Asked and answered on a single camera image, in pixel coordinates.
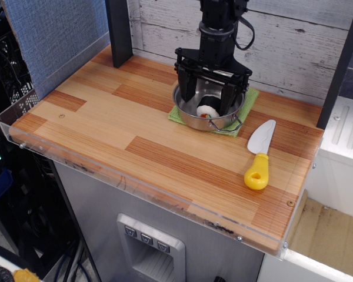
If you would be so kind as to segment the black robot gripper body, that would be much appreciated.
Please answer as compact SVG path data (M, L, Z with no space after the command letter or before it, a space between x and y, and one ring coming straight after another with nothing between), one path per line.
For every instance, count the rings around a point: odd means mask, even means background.
M199 49L176 48L176 72L182 66L193 70L197 79L217 80L224 85L231 82L246 91L252 71L236 61L234 49L246 50L248 47L240 47L236 36L236 31L202 31Z

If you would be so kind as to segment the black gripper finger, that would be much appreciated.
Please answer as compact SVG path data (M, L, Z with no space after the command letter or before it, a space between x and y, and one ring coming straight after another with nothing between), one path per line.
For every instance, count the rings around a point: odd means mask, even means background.
M189 69L186 69L182 66L178 67L178 84L181 91L181 97L185 102L190 101L196 91L197 86L197 77L195 72Z
M221 105L219 109L220 115L226 115L229 112L232 104L235 103L237 96L241 94L241 85L234 83L226 83L221 90Z

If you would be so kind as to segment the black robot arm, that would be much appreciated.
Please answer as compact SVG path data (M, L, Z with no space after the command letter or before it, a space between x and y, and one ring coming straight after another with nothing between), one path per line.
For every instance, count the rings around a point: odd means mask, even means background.
M247 1L201 1L202 20L199 49L177 48L175 70L181 98L190 101L197 88L198 79L213 79L223 84L218 113L228 113L237 96L248 89L252 71L234 58L234 50L247 50L254 42L242 48L237 42L238 24L254 28L242 15L247 11Z

